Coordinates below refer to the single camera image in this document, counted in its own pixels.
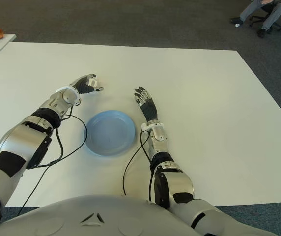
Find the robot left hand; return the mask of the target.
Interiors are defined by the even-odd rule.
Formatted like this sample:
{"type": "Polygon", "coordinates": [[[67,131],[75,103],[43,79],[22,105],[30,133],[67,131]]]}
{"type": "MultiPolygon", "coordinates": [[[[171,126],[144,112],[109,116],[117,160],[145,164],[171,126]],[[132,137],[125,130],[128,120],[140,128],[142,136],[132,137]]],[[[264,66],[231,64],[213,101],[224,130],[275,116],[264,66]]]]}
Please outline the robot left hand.
{"type": "Polygon", "coordinates": [[[98,86],[97,76],[88,74],[74,80],[70,86],[73,86],[79,94],[87,94],[91,92],[101,92],[104,87],[98,86]]]}

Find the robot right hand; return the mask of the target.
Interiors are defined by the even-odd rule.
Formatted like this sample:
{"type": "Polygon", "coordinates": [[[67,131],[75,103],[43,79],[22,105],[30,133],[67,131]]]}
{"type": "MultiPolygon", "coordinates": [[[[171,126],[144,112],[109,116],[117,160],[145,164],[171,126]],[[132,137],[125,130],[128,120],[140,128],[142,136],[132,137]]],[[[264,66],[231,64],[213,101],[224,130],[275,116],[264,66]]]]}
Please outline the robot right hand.
{"type": "Polygon", "coordinates": [[[135,89],[134,98],[147,122],[158,120],[155,103],[150,93],[144,87],[139,86],[135,89]]]}

